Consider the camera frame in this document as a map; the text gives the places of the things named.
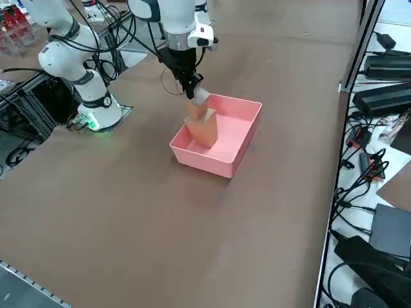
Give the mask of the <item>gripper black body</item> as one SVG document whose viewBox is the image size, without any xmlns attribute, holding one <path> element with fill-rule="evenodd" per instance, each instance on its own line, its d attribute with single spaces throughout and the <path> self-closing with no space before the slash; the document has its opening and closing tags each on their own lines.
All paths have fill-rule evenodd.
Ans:
<svg viewBox="0 0 411 308">
<path fill-rule="evenodd" d="M 159 50 L 158 59 L 160 63 L 171 70 L 174 78 L 179 81 L 182 87 L 183 81 L 192 78 L 193 73 L 197 71 L 197 51 L 195 48 L 177 51 L 164 47 Z"/>
</svg>

